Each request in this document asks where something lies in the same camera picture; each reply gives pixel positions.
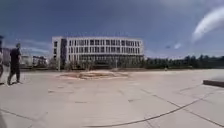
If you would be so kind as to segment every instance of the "building facade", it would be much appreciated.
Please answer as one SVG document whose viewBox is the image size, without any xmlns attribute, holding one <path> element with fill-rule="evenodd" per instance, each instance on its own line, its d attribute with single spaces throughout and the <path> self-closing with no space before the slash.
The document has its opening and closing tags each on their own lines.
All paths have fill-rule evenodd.
<svg viewBox="0 0 224 128">
<path fill-rule="evenodd" d="M 61 60 L 61 65 L 76 62 L 108 64 L 121 67 L 130 61 L 136 65 L 144 57 L 143 41 L 118 37 L 53 37 L 53 58 Z"/>
</svg>

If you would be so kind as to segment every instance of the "blue sky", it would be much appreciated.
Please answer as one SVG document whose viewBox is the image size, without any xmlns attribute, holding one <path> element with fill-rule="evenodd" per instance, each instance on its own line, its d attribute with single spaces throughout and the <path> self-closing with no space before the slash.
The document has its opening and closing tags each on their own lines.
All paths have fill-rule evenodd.
<svg viewBox="0 0 224 128">
<path fill-rule="evenodd" d="M 223 0 L 1 0 L 0 34 L 23 53 L 51 54 L 52 36 L 122 36 L 144 41 L 149 57 L 224 55 L 224 28 L 195 44 L 192 33 Z"/>
</svg>

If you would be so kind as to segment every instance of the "building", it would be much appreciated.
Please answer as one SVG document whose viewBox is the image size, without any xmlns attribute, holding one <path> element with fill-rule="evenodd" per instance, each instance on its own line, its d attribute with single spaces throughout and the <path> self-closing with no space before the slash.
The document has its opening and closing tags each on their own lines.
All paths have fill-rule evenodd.
<svg viewBox="0 0 224 128">
<path fill-rule="evenodd" d="M 42 56 L 21 56 L 21 68 L 44 68 L 47 66 L 47 59 Z"/>
<path fill-rule="evenodd" d="M 80 66 L 94 63 L 109 65 L 111 68 L 138 67 L 139 61 L 144 57 L 143 41 L 139 39 L 53 37 L 52 44 L 53 58 L 61 60 L 59 62 L 62 67 L 69 62 L 75 62 Z"/>
</svg>

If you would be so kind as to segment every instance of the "person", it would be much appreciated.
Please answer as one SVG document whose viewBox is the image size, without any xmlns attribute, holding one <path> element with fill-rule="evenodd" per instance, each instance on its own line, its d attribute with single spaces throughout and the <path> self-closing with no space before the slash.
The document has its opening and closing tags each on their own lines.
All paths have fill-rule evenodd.
<svg viewBox="0 0 224 128">
<path fill-rule="evenodd" d="M 20 69 L 19 69 L 19 60 L 20 60 L 20 43 L 16 44 L 16 48 L 12 49 L 10 52 L 11 63 L 10 63 L 10 73 L 8 77 L 8 85 L 11 85 L 11 79 L 13 75 L 16 74 L 16 82 L 20 83 Z"/>
</svg>

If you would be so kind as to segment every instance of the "ground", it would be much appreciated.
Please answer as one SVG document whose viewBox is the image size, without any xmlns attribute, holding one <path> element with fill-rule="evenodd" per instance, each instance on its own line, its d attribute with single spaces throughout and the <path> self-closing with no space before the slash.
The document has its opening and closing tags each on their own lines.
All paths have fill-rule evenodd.
<svg viewBox="0 0 224 128">
<path fill-rule="evenodd" d="M 224 89 L 202 85 L 224 70 L 129 72 L 91 80 L 62 74 L 22 73 L 22 84 L 1 85 L 0 128 L 224 127 Z"/>
</svg>

